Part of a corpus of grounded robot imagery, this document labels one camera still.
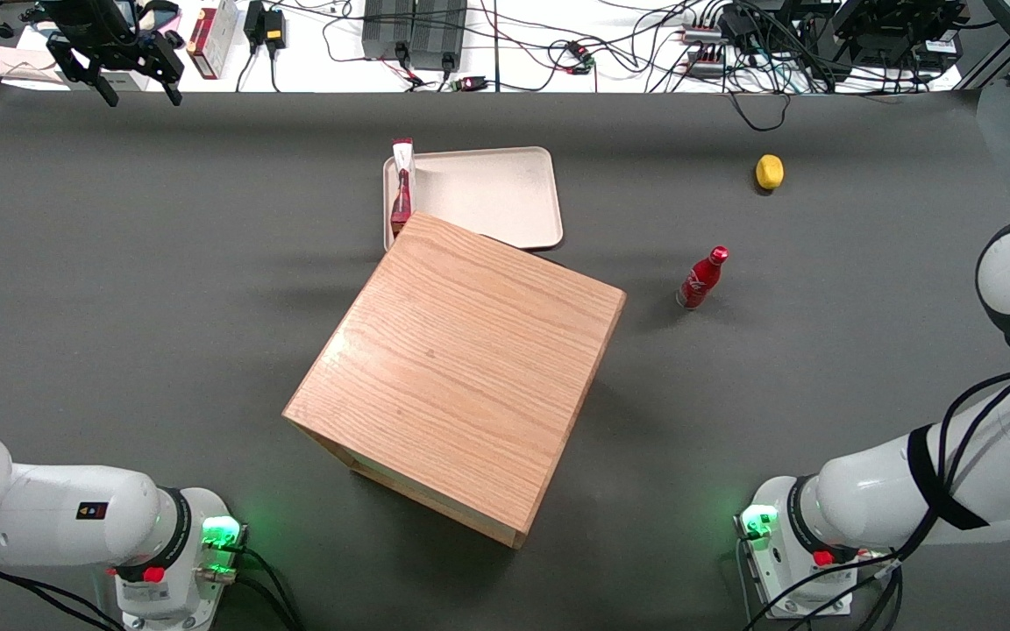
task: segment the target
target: white table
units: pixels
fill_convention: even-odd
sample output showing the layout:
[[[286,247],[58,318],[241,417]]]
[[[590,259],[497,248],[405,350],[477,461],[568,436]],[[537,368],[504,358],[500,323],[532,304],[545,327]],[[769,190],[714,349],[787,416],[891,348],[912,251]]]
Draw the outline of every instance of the white table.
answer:
[[[485,7],[493,10],[493,0],[470,0],[469,11],[467,11],[466,25],[470,30],[466,31],[464,39],[464,52],[462,54],[462,68],[454,73],[452,79],[468,76],[485,76],[494,79],[494,28],[492,15],[482,10],[482,1]],[[640,3],[649,3],[648,0],[637,0]],[[193,30],[196,22],[197,11],[202,7],[209,7],[215,3],[205,3],[202,0],[177,0],[181,5],[183,16],[180,23],[179,32],[182,36],[188,36]],[[497,10],[500,11],[497,27],[500,28],[502,36],[500,38],[500,59],[501,59],[501,81],[509,85],[521,88],[538,88],[548,80],[548,76],[553,75],[548,69],[541,67],[535,60],[540,60],[548,64],[548,54],[543,49],[525,50],[516,43],[512,43],[505,38],[514,38],[523,43],[549,44],[557,39],[576,38],[572,32],[549,30],[546,28],[532,27],[516,23],[510,17],[518,20],[532,21],[532,23],[544,23],[556,25],[556,27],[570,28],[576,31],[589,33],[590,35],[601,36],[610,40],[628,35],[633,28],[634,21],[641,15],[641,11],[625,8],[613,7],[613,5],[600,3],[598,0],[498,0]],[[232,50],[229,52],[228,62],[225,64],[223,76],[219,80],[204,80],[197,75],[192,62],[189,61],[185,50],[179,51],[179,57],[185,62],[185,73],[179,85],[181,92],[232,92],[236,89],[236,78],[239,77],[240,69],[244,62],[248,60],[248,43],[240,31],[240,24],[243,23],[243,12],[247,9],[247,1],[241,0],[237,3],[240,8],[240,20],[236,25],[236,34],[232,39]],[[694,10],[698,7],[707,8],[709,2],[694,5]],[[400,73],[395,69],[395,64],[386,67],[380,61],[349,61],[336,62],[331,59],[331,52],[337,60],[357,60],[363,56],[361,44],[361,20],[337,19],[341,15],[342,4],[326,4],[322,10],[329,11],[329,15],[317,15],[314,12],[306,11],[298,0],[284,0],[277,8],[282,8],[286,13],[286,40],[288,48],[278,52],[276,61],[276,83],[283,92],[398,92],[409,87],[408,81],[400,77]],[[349,5],[348,14],[350,16],[364,15],[364,1]],[[652,23],[659,16],[648,17],[645,23]],[[662,69],[673,67],[674,63],[684,56],[687,50],[686,44],[679,38],[681,32],[681,20],[670,20],[669,25],[665,25],[659,30],[659,46],[655,64]],[[636,37],[636,54],[638,57],[649,57],[650,44],[652,44],[653,31],[649,30],[640,33]],[[629,40],[622,40],[618,43],[622,48],[628,48]],[[44,36],[32,28],[27,27],[17,43],[19,49],[43,50]],[[649,73],[633,73],[623,69],[615,63],[607,51],[597,51],[595,56],[597,67],[592,76],[574,77],[565,72],[556,72],[550,79],[544,92],[595,92],[596,85],[598,92],[645,92],[658,83],[659,79],[665,77],[666,72],[654,70],[652,76]],[[570,56],[565,57],[565,63],[570,64],[574,60]],[[48,63],[53,64],[52,57]],[[10,69],[10,65],[0,64],[0,72]],[[880,90],[885,87],[881,80],[882,71],[854,70],[853,76],[837,85],[837,92],[870,92]],[[441,80],[441,72],[416,72],[416,75],[426,83],[438,83]],[[889,71],[889,83],[886,84],[887,91],[894,91],[895,79],[898,79],[898,71]],[[902,73],[902,91],[914,91],[911,85],[910,73]],[[770,91],[773,78],[765,71],[740,70],[733,75],[734,80],[728,80],[728,88],[738,91],[740,88],[749,92]],[[678,92],[722,92],[721,81],[698,81],[692,77],[687,77],[678,85],[678,76],[673,76],[669,83],[669,88],[675,88]],[[805,80],[799,72],[790,70],[788,65],[783,65],[778,72],[777,83],[793,85],[793,88],[786,88],[790,92],[802,92],[806,89]],[[957,84],[961,76],[956,67],[951,68],[945,75],[936,77],[929,83],[930,91],[950,90]],[[65,85],[60,83],[40,83],[40,81],[29,81],[24,79],[4,79],[5,83],[21,85],[24,88],[36,90],[67,90]],[[437,84],[420,88],[420,91],[433,90]],[[261,48],[257,60],[244,73],[240,83],[243,92],[272,92],[272,81],[270,81],[270,60],[268,51]],[[662,81],[658,92],[666,89],[666,84]],[[161,92],[162,87],[158,83],[150,83],[147,91]],[[502,91],[513,91],[502,88]]]

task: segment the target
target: black strap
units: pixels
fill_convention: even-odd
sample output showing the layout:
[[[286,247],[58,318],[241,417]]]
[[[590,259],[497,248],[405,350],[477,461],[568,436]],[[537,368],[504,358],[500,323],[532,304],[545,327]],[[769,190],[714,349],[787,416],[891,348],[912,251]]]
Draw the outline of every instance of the black strap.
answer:
[[[933,426],[930,424],[916,428],[907,438],[907,463],[910,466],[910,476],[914,477],[914,484],[918,485],[918,492],[922,494],[922,500],[926,500],[929,508],[954,528],[960,530],[984,528],[989,522],[969,508],[961,506],[961,503],[946,493],[945,485],[937,476],[933,458],[929,454],[929,444],[926,443],[926,436],[931,427]]]
[[[786,496],[786,516],[789,518],[790,527],[793,527],[798,542],[810,554],[822,550],[833,555],[833,562],[849,562],[860,553],[857,548],[831,546],[831,544],[821,541],[813,531],[809,530],[809,524],[805,523],[805,518],[801,515],[801,491],[811,479],[813,477],[810,475],[798,476],[794,486],[789,490],[789,495]]]
[[[119,574],[119,577],[127,581],[127,583],[141,583],[142,572],[147,567],[166,569],[172,566],[174,561],[177,560],[177,556],[185,549],[185,542],[190,538],[192,519],[190,504],[185,500],[185,496],[182,495],[181,491],[176,489],[160,487],[158,490],[168,493],[174,499],[174,508],[177,511],[177,524],[174,527],[174,535],[171,536],[170,542],[166,543],[166,546],[158,551],[158,554],[153,559],[139,564],[117,564],[116,574]]]

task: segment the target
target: red button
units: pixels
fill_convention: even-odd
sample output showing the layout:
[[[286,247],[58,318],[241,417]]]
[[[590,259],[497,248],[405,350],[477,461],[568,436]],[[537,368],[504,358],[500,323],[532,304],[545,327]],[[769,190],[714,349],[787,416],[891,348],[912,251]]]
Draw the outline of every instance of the red button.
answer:
[[[826,564],[833,564],[834,562],[833,554],[828,550],[817,550],[813,553],[813,562],[817,563],[817,567],[825,567]]]
[[[164,575],[166,575],[164,567],[146,567],[142,571],[142,580],[147,583],[162,583]]]

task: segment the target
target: green led light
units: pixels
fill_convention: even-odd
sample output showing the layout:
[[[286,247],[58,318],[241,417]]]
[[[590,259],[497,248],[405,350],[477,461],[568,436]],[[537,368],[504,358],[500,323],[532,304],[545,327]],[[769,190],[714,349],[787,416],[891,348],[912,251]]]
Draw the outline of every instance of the green led light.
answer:
[[[201,543],[209,546],[235,546],[240,540],[240,522],[227,515],[201,523]]]
[[[770,536],[774,523],[778,521],[778,508],[753,504],[742,511],[740,521],[750,539],[762,539],[763,536]]]

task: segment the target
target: yellow lemon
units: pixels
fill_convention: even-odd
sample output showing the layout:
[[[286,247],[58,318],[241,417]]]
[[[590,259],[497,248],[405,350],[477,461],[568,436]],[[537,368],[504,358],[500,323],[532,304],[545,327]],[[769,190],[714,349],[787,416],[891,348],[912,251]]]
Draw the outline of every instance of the yellow lemon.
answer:
[[[782,180],[786,179],[786,168],[782,167],[780,156],[766,154],[759,159],[759,167],[754,168],[754,177],[758,177],[759,185],[768,191],[774,191],[782,186]]]

